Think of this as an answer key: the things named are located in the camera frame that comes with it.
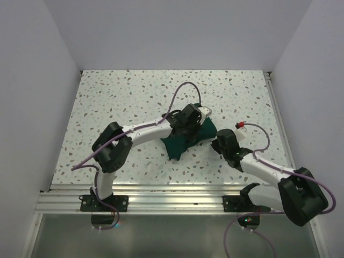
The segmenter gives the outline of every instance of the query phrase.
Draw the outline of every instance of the white table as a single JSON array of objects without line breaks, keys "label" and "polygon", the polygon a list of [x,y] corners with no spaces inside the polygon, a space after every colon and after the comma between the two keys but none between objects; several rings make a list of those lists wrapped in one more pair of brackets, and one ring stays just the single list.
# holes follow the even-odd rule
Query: white table
[{"label": "white table", "polygon": [[[91,154],[91,146],[106,126],[117,121],[133,125],[161,117],[175,89],[185,81],[199,86],[202,104],[213,110],[217,129],[234,129],[246,120],[259,123],[270,134],[271,147],[262,154],[287,165],[277,122],[262,71],[224,70],[86,70],[75,98],[73,111],[52,181],[53,186],[91,184],[94,171],[71,167]],[[190,85],[178,94],[173,109],[198,102]],[[266,144],[265,136],[249,128],[241,146],[256,149]],[[204,140],[183,153],[179,161],[168,160],[164,144],[151,141],[131,150],[117,171],[114,184],[250,184],[256,177],[228,166]]]}]

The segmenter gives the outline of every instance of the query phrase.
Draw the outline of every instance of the dark green fabric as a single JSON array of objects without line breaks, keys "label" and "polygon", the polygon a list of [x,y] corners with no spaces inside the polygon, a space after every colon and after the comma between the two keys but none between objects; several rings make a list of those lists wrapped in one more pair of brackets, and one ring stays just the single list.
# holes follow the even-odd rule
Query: dark green fabric
[{"label": "dark green fabric", "polygon": [[182,153],[186,152],[188,148],[198,144],[201,140],[215,138],[216,133],[215,125],[208,117],[205,119],[195,141],[188,141],[184,136],[168,137],[161,140],[165,144],[168,158],[179,160]]}]

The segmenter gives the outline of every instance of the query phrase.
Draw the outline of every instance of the wall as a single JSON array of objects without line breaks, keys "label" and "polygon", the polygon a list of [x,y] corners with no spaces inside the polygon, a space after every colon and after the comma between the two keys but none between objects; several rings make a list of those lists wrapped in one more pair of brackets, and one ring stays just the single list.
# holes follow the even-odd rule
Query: wall
[{"label": "wall", "polygon": [[45,0],[79,69],[271,71],[311,0]]},{"label": "wall", "polygon": [[331,257],[344,257],[344,2],[314,0],[273,72],[293,156],[338,199],[320,216]]},{"label": "wall", "polygon": [[13,258],[52,178],[80,74],[41,0],[2,0],[0,35],[0,256]]}]

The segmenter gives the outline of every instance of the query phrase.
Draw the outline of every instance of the speckled tabletop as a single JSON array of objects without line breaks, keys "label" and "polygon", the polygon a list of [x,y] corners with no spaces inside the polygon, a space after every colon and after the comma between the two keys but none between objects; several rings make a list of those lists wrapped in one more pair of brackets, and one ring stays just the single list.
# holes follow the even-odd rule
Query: speckled tabletop
[{"label": "speckled tabletop", "polygon": [[[235,123],[242,120],[260,124],[271,136],[271,146],[262,156],[287,165],[262,71],[86,70],[52,184],[91,184],[94,171],[70,169],[91,154],[99,133],[113,121],[123,126],[160,118],[175,89],[185,81],[199,86],[202,104],[213,110],[211,119],[218,130],[234,129]],[[186,85],[179,91],[173,110],[197,101],[194,88]],[[255,149],[266,145],[261,132],[247,129],[249,137],[241,146]],[[116,172],[114,184],[262,183],[254,176],[230,168],[210,143],[211,140],[200,142],[183,153],[179,161],[168,160],[160,140],[139,145]]]}]

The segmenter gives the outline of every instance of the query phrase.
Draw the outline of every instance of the wire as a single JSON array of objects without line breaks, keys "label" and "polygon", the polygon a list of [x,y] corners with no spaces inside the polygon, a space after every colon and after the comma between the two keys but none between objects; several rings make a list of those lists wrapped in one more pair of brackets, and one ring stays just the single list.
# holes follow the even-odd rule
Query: wire
[{"label": "wire", "polygon": [[[266,135],[266,137],[267,137],[267,139],[268,139],[268,143],[267,143],[267,145],[265,146],[265,148],[256,149],[256,150],[254,150],[254,151],[252,152],[253,157],[254,157],[258,162],[264,164],[265,166],[267,166],[267,167],[269,167],[269,168],[275,169],[275,170],[277,170],[277,171],[280,171],[280,172],[282,172],[282,173],[286,173],[286,174],[291,175],[291,176],[297,176],[297,177],[304,178],[304,179],[306,179],[306,180],[309,180],[309,181],[311,181],[311,182],[313,182],[313,183],[316,183],[316,184],[318,184],[319,186],[323,187],[323,188],[328,192],[328,194],[331,196],[331,199],[332,199],[332,206],[331,206],[331,208],[329,208],[329,209],[326,210],[326,211],[321,212],[320,214],[327,214],[327,213],[332,212],[332,211],[335,209],[336,204],[337,204],[337,201],[336,201],[336,199],[335,199],[334,194],[330,191],[330,189],[329,189],[327,186],[325,186],[325,185],[324,185],[323,183],[321,183],[320,181],[318,181],[318,180],[316,180],[316,179],[314,179],[314,178],[311,178],[311,177],[309,177],[309,176],[305,176],[305,175],[301,175],[301,174],[296,174],[296,173],[294,173],[294,172],[287,171],[287,170],[285,170],[285,169],[281,169],[281,168],[279,168],[279,167],[277,167],[277,166],[274,166],[274,165],[272,165],[272,164],[270,164],[270,163],[268,163],[268,162],[265,162],[265,161],[263,161],[263,160],[261,160],[261,159],[258,158],[257,152],[266,151],[266,150],[270,147],[270,143],[271,143],[271,141],[270,141],[270,136],[269,136],[268,132],[267,132],[263,127],[261,127],[260,125],[257,125],[257,124],[253,124],[253,123],[243,123],[243,122],[240,122],[240,123],[238,123],[237,125],[239,125],[239,127],[243,127],[243,126],[245,126],[245,125],[258,127],[258,128],[259,128],[260,130],[262,130],[263,133]],[[252,213],[246,213],[246,214],[240,215],[240,216],[236,217],[235,219],[233,219],[233,220],[227,225],[227,227],[226,227],[226,229],[225,229],[224,237],[223,237],[223,245],[224,245],[224,249],[225,249],[225,253],[226,253],[226,255],[227,255],[227,258],[231,258],[231,257],[230,257],[230,254],[229,254],[229,252],[228,252],[228,250],[227,250],[227,244],[226,244],[226,241],[227,241],[227,233],[228,233],[229,228],[234,224],[234,222],[235,222],[236,220],[238,220],[238,219],[240,219],[240,218],[242,218],[242,217],[246,217],[246,216],[257,216],[257,215],[260,215],[260,214],[285,214],[285,213],[284,213],[284,212],[252,212]],[[255,233],[255,234],[257,234],[257,235],[259,235],[259,236],[261,236],[262,238],[264,238],[264,239],[270,244],[270,246],[271,246],[271,248],[272,248],[272,250],[273,250],[273,253],[274,253],[274,258],[277,258],[276,248],[274,247],[273,243],[272,243],[266,236],[264,236],[262,233],[260,233],[260,232],[258,232],[258,231],[252,231],[252,232]]]},{"label": "wire", "polygon": [[102,149],[104,149],[107,145],[109,145],[110,143],[112,143],[113,141],[116,141],[118,139],[120,139],[121,137],[127,135],[128,133],[131,133],[133,131],[136,131],[138,129],[142,129],[142,128],[146,128],[146,127],[151,127],[151,126],[157,126],[158,124],[161,124],[163,121],[166,120],[166,118],[168,117],[168,115],[171,113],[171,109],[172,109],[172,106],[173,106],[173,103],[174,103],[174,100],[177,96],[177,93],[178,91],[180,90],[181,87],[183,87],[184,85],[186,84],[191,84],[196,90],[197,90],[197,93],[198,93],[198,99],[199,99],[199,105],[201,105],[201,97],[200,97],[200,92],[199,92],[199,89],[198,87],[192,83],[192,82],[183,82],[181,85],[178,86],[178,88],[176,89],[176,91],[174,92],[173,94],[173,97],[172,97],[172,100],[171,100],[171,103],[168,107],[168,110],[166,112],[166,114],[164,115],[164,117],[162,119],[160,119],[157,123],[150,123],[150,124],[145,124],[145,125],[139,125],[139,126],[136,126],[134,127],[133,129],[131,130],[128,130],[126,132],[123,132],[115,137],[113,137],[112,139],[108,140],[105,144],[103,144],[102,146],[100,146],[99,149],[97,149],[95,152],[93,152],[91,155],[89,155],[86,159],[84,159],[83,161],[81,161],[79,164],[75,165],[72,167],[71,171],[74,171],[74,170],[77,170],[77,169],[81,169],[81,168],[95,168],[96,169],[96,175],[95,175],[95,181],[94,181],[94,190],[95,190],[95,195],[96,195],[96,198],[97,200],[104,206],[106,207],[109,207],[111,210],[113,210],[115,213],[117,213],[117,220],[115,222],[113,222],[111,224],[111,226],[108,226],[108,227],[96,227],[98,230],[110,230],[112,228],[114,228],[118,221],[119,221],[119,212],[118,210],[112,206],[112,205],[109,205],[105,202],[103,202],[101,200],[101,198],[99,197],[99,194],[98,194],[98,188],[97,188],[97,180],[98,180],[98,175],[99,175],[99,168],[96,166],[96,165],[85,165],[86,162],[88,162],[90,159],[92,159],[93,157],[95,157],[100,151],[102,151]]}]

